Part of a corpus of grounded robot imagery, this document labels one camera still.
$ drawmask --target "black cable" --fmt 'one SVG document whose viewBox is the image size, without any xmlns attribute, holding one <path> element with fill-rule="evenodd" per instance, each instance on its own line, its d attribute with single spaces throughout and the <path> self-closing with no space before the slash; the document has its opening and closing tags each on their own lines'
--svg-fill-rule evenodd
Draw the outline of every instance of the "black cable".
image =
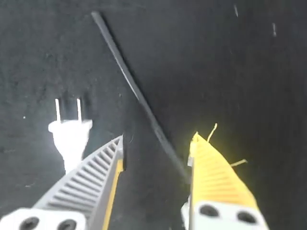
<svg viewBox="0 0 307 230">
<path fill-rule="evenodd" d="M 104 22 L 103 18 L 101 17 L 99 12 L 92 12 L 92 17 L 95 21 L 95 23 L 98 25 L 100 32 L 102 34 L 102 36 L 104 37 L 109 49 L 111 50 L 121 72 L 123 73 L 127 83 L 129 84 L 130 88 L 132 89 L 134 95 L 136 96 L 136 98 L 138 99 L 139 103 L 141 104 L 141 106 L 144 108 L 151 126 L 153 128 L 153 131 L 155 133 L 155 135 L 157 136 L 158 140 L 160 141 L 165 153 L 168 155 L 168 157 L 170 158 L 170 160 L 172 161 L 172 163 L 174 164 L 174 166 L 176 167 L 176 169 L 178 170 L 179 174 L 185 179 L 185 181 L 189 184 L 190 183 L 190 176 L 189 174 L 186 172 L 182 161 L 180 160 L 180 158 L 177 156 L 176 151 L 174 149 L 174 147 L 171 145 L 171 143 L 168 141 L 168 139 L 166 138 L 162 128 L 160 127 L 157 119 L 155 118 L 154 114 L 152 113 L 146 99 L 144 98 L 141 90 L 139 89 L 138 85 L 135 83 L 124 59 L 122 58 L 114 40 L 112 35 L 110 34 L 106 23 Z"/>
</svg>

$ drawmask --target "white plug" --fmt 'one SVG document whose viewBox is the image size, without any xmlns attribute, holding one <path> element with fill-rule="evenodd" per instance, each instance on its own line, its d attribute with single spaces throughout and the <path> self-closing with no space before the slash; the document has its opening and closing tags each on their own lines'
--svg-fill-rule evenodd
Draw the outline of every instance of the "white plug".
<svg viewBox="0 0 307 230">
<path fill-rule="evenodd" d="M 65 172 L 68 174 L 81 161 L 86 147 L 92 120 L 82 121 L 81 102 L 77 99 L 78 120 L 61 120 L 59 112 L 59 100 L 56 99 L 57 120 L 48 126 L 53 134 L 54 144 L 64 159 Z"/>
</svg>

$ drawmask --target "screw hole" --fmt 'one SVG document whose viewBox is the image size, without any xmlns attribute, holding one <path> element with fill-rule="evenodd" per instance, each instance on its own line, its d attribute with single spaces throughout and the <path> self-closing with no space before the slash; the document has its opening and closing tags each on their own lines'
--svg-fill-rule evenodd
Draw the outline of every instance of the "screw hole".
<svg viewBox="0 0 307 230">
<path fill-rule="evenodd" d="M 240 221 L 246 222 L 246 223 L 250 223 L 250 224 L 255 224 L 256 223 L 256 219 L 253 215 L 251 215 L 248 212 L 239 212 L 238 213 L 238 219 Z"/>
<path fill-rule="evenodd" d="M 67 219 L 61 222 L 58 226 L 58 230 L 75 230 L 77 223 L 72 219 Z"/>
<path fill-rule="evenodd" d="M 37 217 L 30 217 L 25 219 L 21 225 L 20 225 L 20 230 L 32 230 L 37 227 L 39 223 L 39 219 Z"/>
<path fill-rule="evenodd" d="M 200 208 L 200 213 L 209 217 L 218 217 L 219 212 L 211 205 L 204 205 Z"/>
</svg>

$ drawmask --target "yellow strip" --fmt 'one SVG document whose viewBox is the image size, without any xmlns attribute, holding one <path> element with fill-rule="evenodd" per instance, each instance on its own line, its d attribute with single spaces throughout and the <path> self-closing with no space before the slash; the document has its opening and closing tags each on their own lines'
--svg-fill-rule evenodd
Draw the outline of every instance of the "yellow strip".
<svg viewBox="0 0 307 230">
<path fill-rule="evenodd" d="M 248 161 L 246 159 L 242 159 L 240 161 L 237 161 L 235 163 L 230 164 L 231 167 L 236 167 L 238 165 L 244 164 L 244 163 L 248 163 Z"/>
<path fill-rule="evenodd" d="M 114 201 L 115 192 L 116 192 L 118 176 L 123 170 L 124 170 L 123 169 L 123 160 L 120 159 L 117 162 L 116 171 L 115 171 L 115 175 L 114 175 L 114 179 L 113 179 L 113 183 L 112 183 L 112 188 L 111 188 L 111 192 L 110 192 L 110 197 L 109 197 L 109 201 L 108 201 L 108 204 L 107 204 L 107 207 L 106 207 L 106 215 L 105 215 L 105 220 L 104 220 L 102 230 L 107 230 L 107 228 L 109 227 L 109 222 L 110 222 L 110 217 L 111 217 L 111 212 L 112 212 L 112 207 L 113 207 L 113 201 Z"/>
</svg>

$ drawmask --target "black fabric surface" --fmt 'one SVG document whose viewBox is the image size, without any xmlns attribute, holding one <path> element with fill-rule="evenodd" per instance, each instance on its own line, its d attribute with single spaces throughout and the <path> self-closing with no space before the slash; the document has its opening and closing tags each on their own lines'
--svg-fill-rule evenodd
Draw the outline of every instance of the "black fabric surface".
<svg viewBox="0 0 307 230">
<path fill-rule="evenodd" d="M 181 228 L 189 188 L 93 22 L 99 10 L 181 158 L 194 132 L 206 137 L 217 122 L 211 143 L 229 162 L 248 160 L 236 171 L 270 228 L 306 229 L 306 9 L 303 0 L 1 1 L 0 214 L 32 206 L 64 174 L 47 126 L 56 97 L 81 96 L 94 121 L 85 155 L 125 134 L 109 229 Z"/>
</svg>

